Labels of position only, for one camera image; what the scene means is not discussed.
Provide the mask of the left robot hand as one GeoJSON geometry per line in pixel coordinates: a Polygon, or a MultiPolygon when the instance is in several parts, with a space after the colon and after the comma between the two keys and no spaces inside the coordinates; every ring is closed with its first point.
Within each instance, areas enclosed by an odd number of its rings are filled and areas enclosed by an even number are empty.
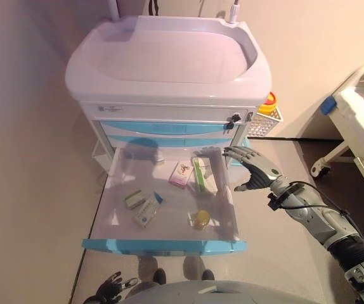
{"type": "Polygon", "coordinates": [[[106,279],[103,284],[98,288],[96,296],[100,303],[118,303],[121,300],[121,293],[134,287],[140,280],[137,277],[132,277],[123,280],[122,272],[118,271],[106,279]]]}

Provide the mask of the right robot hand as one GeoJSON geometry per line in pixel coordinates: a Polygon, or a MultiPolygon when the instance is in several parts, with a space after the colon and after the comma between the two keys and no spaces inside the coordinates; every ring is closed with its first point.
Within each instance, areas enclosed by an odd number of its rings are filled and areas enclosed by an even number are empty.
{"type": "Polygon", "coordinates": [[[228,146],[224,148],[223,156],[238,161],[250,174],[250,178],[234,188],[235,192],[255,189],[266,189],[283,177],[278,167],[260,152],[243,146],[228,146]]]}

